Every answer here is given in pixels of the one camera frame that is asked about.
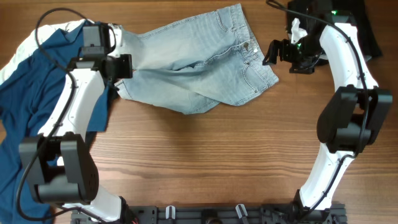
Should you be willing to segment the white garment under pile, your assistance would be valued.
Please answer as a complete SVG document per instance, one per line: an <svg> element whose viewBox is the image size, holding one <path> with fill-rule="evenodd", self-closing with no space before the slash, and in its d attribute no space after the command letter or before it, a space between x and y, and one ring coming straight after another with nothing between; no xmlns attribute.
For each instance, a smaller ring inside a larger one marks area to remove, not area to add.
<svg viewBox="0 0 398 224"><path fill-rule="evenodd" d="M62 24L44 25L39 27L39 44L44 43L55 31L61 29L66 32L71 32L85 20L69 21ZM35 30L18 46L15 54L10 61L1 69L1 84L3 84L17 69L18 65L30 57L35 50L38 49L35 41Z"/></svg>

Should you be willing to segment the folded black clothes stack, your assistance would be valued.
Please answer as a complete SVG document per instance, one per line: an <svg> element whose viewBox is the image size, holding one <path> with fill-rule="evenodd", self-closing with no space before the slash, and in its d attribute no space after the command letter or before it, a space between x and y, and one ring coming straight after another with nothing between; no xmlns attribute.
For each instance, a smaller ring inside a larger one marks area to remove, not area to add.
<svg viewBox="0 0 398 224"><path fill-rule="evenodd" d="M358 41L366 60L382 56L369 21L364 0L293 0L287 9L331 23L350 23L358 29Z"/></svg>

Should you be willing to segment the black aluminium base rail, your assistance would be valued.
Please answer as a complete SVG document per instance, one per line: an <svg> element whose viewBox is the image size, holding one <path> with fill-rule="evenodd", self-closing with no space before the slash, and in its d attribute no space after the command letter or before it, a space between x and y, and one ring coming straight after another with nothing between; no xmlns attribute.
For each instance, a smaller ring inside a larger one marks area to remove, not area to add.
<svg viewBox="0 0 398 224"><path fill-rule="evenodd" d="M289 204L267 204L258 207L245 207L245 212L235 207L193 207L193 208L158 208L155 206L130 207L137 217L132 223L143 224L204 224L204 223L257 223L281 224L290 222ZM82 213L73 212L70 223L99 223ZM348 217L344 204L334 204L330 211L314 210L306 220L297 223L347 224Z"/></svg>

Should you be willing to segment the dark blue t-shirt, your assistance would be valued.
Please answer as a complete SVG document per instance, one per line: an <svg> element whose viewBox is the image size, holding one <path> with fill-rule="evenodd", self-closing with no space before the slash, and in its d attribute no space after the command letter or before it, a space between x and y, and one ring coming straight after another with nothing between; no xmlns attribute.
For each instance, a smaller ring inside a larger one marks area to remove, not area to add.
<svg viewBox="0 0 398 224"><path fill-rule="evenodd" d="M71 32L55 31L44 43L46 52L67 66L83 45L84 22ZM37 49L1 84L1 223L25 223L16 210L16 192L23 174L19 144L35 136L49 119L65 86L65 74Z"/></svg>

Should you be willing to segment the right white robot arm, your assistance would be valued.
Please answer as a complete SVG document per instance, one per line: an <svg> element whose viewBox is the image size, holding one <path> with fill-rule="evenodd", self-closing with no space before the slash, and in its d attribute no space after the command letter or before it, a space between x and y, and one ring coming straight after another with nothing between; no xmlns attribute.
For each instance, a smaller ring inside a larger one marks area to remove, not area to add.
<svg viewBox="0 0 398 224"><path fill-rule="evenodd" d="M356 17L362 1L290 1L269 5L287 15L288 39L274 40L264 65L291 64L290 73L311 74L329 65L334 95L317 121L320 150L306 181L286 206L276 205L289 223L337 220L333 194L348 166L375 142L392 105L392 94L370 74L358 32L366 20Z"/></svg>

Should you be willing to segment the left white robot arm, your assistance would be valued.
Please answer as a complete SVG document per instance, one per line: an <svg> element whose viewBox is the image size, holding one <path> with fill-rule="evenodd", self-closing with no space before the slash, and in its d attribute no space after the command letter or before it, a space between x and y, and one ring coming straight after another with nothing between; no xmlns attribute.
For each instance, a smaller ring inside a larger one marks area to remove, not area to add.
<svg viewBox="0 0 398 224"><path fill-rule="evenodd" d="M72 212L72 223L137 223L126 201L100 186L98 169L85 142L93 109L107 85L130 78L130 55L111 56L117 42L113 28L104 23L83 26L83 43L67 67L65 86L50 118L36 137L25 138L19 154L25 169L18 185L28 184L33 199Z"/></svg>

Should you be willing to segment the light blue denim shorts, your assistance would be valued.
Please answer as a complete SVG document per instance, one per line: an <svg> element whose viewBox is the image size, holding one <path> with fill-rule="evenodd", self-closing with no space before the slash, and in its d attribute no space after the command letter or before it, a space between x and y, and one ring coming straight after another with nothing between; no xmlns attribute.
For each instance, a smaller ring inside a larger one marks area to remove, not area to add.
<svg viewBox="0 0 398 224"><path fill-rule="evenodd" d="M124 30L120 51L133 73L116 83L119 96L183 114L244 105L279 80L240 4L143 34Z"/></svg>

